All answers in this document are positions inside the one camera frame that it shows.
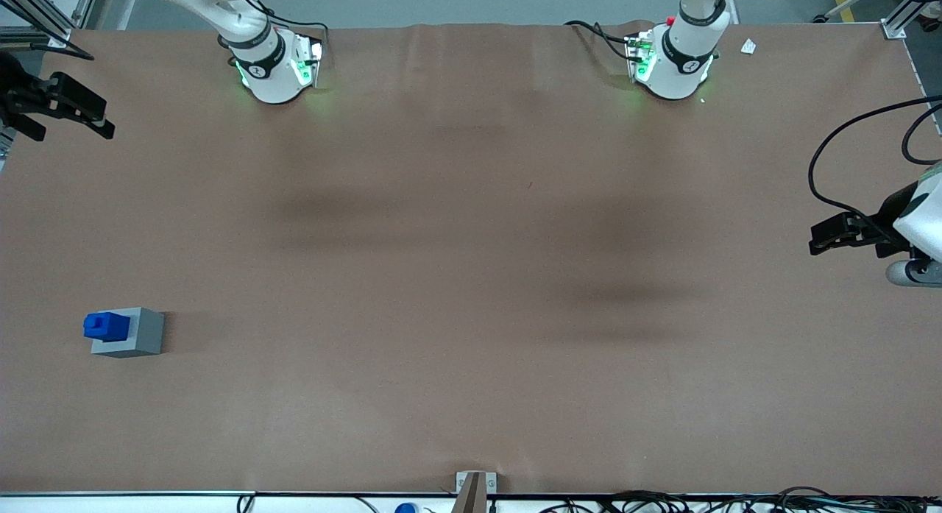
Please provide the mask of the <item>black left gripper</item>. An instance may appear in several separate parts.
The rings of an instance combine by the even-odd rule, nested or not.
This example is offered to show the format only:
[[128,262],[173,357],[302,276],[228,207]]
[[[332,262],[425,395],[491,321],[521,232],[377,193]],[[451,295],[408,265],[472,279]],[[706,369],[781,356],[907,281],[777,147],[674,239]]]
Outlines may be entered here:
[[[917,187],[918,182],[912,182],[901,190],[892,192],[882,201],[878,211],[859,220],[865,231],[864,237],[876,245],[875,251],[878,258],[887,258],[889,255],[911,250],[911,242],[905,239],[893,224],[902,217]],[[835,214],[813,225],[810,254],[812,257],[817,257],[829,250],[857,247],[858,235],[860,235],[860,227],[857,224],[857,214]]]

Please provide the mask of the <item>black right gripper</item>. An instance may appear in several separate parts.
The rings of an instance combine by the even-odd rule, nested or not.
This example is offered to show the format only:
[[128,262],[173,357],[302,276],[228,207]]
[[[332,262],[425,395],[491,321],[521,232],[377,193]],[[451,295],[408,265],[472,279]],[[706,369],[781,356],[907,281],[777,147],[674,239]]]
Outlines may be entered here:
[[66,118],[84,124],[105,140],[111,140],[116,129],[114,123],[107,120],[107,100],[90,88],[63,71],[54,71],[48,78],[34,76],[13,54],[2,53],[2,123],[33,141],[43,141],[44,125],[20,113]]

